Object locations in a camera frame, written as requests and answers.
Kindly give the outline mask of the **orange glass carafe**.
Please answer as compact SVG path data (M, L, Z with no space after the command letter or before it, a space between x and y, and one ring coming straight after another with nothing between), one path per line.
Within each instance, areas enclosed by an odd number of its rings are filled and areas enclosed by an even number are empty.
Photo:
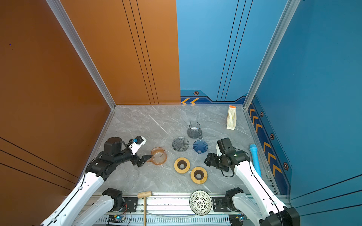
M151 151L152 157L147 160L148 163L153 163L154 165L162 165L167 160L166 149L163 147L156 147Z

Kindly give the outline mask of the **blue glass dripper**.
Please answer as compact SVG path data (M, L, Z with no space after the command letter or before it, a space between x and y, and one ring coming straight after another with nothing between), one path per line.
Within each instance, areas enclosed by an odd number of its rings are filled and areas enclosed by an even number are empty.
M208 144L204 140L197 140L193 143L193 150L198 153L202 154L208 150Z

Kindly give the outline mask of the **coffee filter pack orange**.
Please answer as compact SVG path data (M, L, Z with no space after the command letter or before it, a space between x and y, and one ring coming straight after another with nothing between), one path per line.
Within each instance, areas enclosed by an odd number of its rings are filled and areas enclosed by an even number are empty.
M237 122L236 106L230 105L228 108L228 115L227 115L227 129L234 130L236 128L236 122Z

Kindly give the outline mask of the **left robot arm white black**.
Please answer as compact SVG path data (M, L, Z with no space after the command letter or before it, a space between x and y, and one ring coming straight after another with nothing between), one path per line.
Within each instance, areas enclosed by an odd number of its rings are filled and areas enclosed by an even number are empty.
M120 137L111 137L100 152L86 167L85 173L72 192L47 217L43 226L92 226L99 218L112 209L123 208L123 193L117 189L108 188L91 207L81 212L94 192L108 179L117 166L131 162L138 167L143 166L152 155L139 157L137 151L147 140L137 136L125 143Z

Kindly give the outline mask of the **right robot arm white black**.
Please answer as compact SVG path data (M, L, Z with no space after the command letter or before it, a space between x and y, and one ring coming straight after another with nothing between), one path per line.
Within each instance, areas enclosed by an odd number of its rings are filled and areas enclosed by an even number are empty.
M235 148L229 138L217 141L217 153L210 153L205 159L207 166L222 172L232 170L244 183L253 199L240 189L226 192L227 207L241 211L256 226L299 226L300 215L293 207L288 208L262 180L256 145L250 152Z

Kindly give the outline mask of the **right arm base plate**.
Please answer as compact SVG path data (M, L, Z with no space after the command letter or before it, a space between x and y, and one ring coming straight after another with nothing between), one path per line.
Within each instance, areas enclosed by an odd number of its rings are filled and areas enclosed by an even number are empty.
M234 212L236 209L233 207L230 198L227 197L213 197L213 210L214 212Z

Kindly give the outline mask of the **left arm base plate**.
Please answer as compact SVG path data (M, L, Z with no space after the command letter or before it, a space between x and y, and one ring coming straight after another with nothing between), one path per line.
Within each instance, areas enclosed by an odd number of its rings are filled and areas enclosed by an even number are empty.
M131 212L134 213L137 210L138 206L138 198L137 197L123 197L123 205L119 208L113 208L111 212L115 213L124 213Z

